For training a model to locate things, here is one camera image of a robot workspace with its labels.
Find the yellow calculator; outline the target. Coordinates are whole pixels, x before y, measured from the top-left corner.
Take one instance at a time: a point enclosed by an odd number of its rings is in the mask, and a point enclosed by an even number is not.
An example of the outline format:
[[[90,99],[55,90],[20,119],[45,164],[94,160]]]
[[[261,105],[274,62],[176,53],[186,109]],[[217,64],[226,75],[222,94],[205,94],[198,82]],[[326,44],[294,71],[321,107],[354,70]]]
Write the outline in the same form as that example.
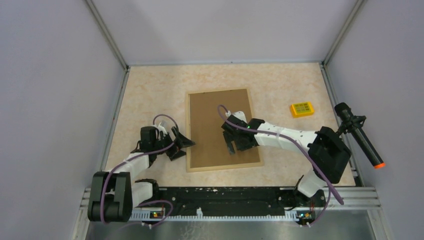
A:
[[[293,118],[307,117],[315,113],[313,105],[310,101],[293,103],[290,105],[289,110]]]

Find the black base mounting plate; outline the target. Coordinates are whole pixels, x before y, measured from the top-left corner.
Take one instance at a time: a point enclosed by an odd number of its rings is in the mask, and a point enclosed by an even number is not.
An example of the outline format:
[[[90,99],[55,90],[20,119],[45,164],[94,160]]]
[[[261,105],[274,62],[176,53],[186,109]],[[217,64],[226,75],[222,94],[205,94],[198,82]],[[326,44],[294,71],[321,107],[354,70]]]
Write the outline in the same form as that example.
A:
[[[323,207],[323,190],[306,197],[292,187],[161,187],[157,201],[136,208],[132,219],[158,221],[177,217],[283,217],[293,210]]]

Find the black microphone orange tip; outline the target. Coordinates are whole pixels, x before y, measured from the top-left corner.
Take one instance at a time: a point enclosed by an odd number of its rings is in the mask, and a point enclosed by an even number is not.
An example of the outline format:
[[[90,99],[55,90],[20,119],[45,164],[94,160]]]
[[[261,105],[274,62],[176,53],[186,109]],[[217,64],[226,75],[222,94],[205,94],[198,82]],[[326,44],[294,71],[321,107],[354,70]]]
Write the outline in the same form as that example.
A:
[[[334,107],[336,115],[339,119],[345,119],[347,117],[355,116],[352,113],[352,109],[345,103],[341,102]],[[370,161],[371,165],[375,169],[381,169],[386,166],[385,162],[382,160],[381,156],[369,140],[368,136],[364,132],[363,128],[355,130],[353,133],[348,133],[353,136],[361,150],[364,152],[365,156]]]

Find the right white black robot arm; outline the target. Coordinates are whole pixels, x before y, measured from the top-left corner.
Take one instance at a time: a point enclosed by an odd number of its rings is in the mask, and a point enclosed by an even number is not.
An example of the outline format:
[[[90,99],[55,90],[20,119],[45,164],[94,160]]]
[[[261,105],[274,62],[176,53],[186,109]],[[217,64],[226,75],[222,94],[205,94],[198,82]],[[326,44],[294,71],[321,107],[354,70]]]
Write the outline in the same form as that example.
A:
[[[227,111],[219,116],[224,121],[221,127],[231,154],[254,147],[275,147],[305,156],[312,169],[301,177],[293,192],[297,205],[307,206],[323,187],[328,187],[329,193],[344,205],[335,184],[341,180],[351,151],[331,128],[323,126],[318,131],[306,131],[274,125],[258,118],[247,122],[242,111]]]

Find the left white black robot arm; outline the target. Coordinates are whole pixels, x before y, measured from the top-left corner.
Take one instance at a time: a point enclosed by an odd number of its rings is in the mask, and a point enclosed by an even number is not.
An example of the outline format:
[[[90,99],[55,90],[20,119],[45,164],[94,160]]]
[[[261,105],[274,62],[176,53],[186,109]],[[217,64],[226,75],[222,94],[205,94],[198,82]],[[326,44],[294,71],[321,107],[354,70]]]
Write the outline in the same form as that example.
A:
[[[139,204],[144,202],[154,207],[160,202],[157,181],[136,177],[150,168],[159,155],[165,154],[173,161],[184,157],[184,149],[196,144],[176,126],[171,128],[171,133],[175,138],[163,126],[142,127],[135,149],[123,162],[93,175],[87,212],[91,222],[127,222]]]

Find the black microphone tripod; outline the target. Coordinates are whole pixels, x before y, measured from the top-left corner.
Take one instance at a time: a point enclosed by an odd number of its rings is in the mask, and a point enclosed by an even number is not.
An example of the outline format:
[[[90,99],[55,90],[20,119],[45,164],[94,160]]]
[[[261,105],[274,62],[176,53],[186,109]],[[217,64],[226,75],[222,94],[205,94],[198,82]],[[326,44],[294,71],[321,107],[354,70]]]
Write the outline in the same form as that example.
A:
[[[353,133],[356,130],[359,130],[363,127],[366,116],[348,116],[347,118],[341,118],[341,124],[338,127],[337,134],[340,136],[341,134]]]

